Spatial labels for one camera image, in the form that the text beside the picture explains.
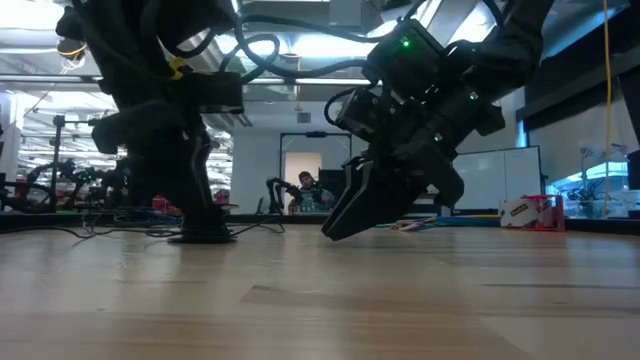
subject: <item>ceiling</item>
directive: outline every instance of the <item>ceiling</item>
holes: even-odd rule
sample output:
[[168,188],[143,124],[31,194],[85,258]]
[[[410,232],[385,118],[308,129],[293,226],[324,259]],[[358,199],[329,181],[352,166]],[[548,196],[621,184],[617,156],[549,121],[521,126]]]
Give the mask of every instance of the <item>ceiling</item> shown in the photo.
[[[91,58],[91,54],[88,54],[82,64],[76,64],[81,66],[71,68],[68,62],[63,62],[54,51],[58,37],[52,29],[62,11],[62,8],[54,2],[65,3],[65,0],[3,0],[5,6],[3,13],[0,14],[0,73],[59,74],[66,71],[73,75],[99,75],[99,69]],[[610,0],[609,2],[613,11],[628,5],[627,0]],[[336,23],[343,28],[369,34],[369,36],[390,31],[394,25],[393,19],[406,11],[406,8],[382,13],[371,11],[369,2],[360,0],[334,0],[333,2],[234,0],[234,3],[243,13],[276,14],[296,19],[311,19],[321,24]],[[602,23],[601,3],[600,0],[556,0],[544,28],[547,55],[560,51]],[[345,17],[345,14],[359,14],[359,16]],[[416,17],[442,44],[460,38],[479,41],[494,24],[486,6],[479,0],[430,0],[418,10]],[[299,56],[297,61],[284,62],[280,59],[279,65],[289,66],[292,69],[316,69],[339,60],[364,58],[373,46],[300,29],[269,27],[265,24],[247,25],[247,36],[259,31],[276,33],[283,44],[280,52],[295,53]],[[198,35],[185,47],[195,46],[202,38],[203,34]],[[224,54],[235,45],[236,42],[232,36],[218,36],[202,56],[194,59],[192,65],[196,69],[215,71]],[[252,45],[252,49],[258,53],[267,54],[272,50],[272,46],[268,43],[256,43]],[[242,72],[253,67],[254,65],[242,53],[230,65],[231,70]],[[359,69],[346,69],[327,77],[362,78]],[[212,128],[212,135],[223,143],[223,147],[212,155],[210,176],[220,179],[223,183],[230,176],[233,141],[228,134],[233,132],[234,127],[253,126],[281,131],[335,131],[336,128],[324,121],[322,110],[324,101],[343,88],[318,85],[245,87],[246,114],[244,116],[208,115],[204,117],[205,122]],[[13,83],[0,84],[1,89],[21,93],[28,99],[25,100],[27,102],[35,102],[43,95],[47,95],[38,107],[49,108],[51,110],[49,114],[31,113],[25,118],[25,150],[51,150],[47,137],[55,131],[51,124],[52,113],[64,112],[69,116],[99,116],[105,110],[115,110],[110,97],[99,93],[99,89],[95,86],[89,89],[74,89],[73,86],[52,87],[49,84]],[[311,113],[310,124],[297,122],[297,113],[301,111]],[[335,116],[336,111],[337,109],[331,110],[332,116]],[[69,137],[69,141],[65,140],[63,143],[65,149],[76,151],[77,154],[86,152],[78,157],[85,159],[87,164],[90,164],[91,160],[94,160],[94,163],[98,163],[98,160],[104,160],[107,164],[113,163],[111,158],[94,155],[96,149],[89,138],[90,128],[70,127],[63,133]],[[29,155],[21,155],[22,165],[33,166],[32,158],[35,156],[31,155],[35,154]],[[43,153],[37,157],[46,160],[46,156]]]

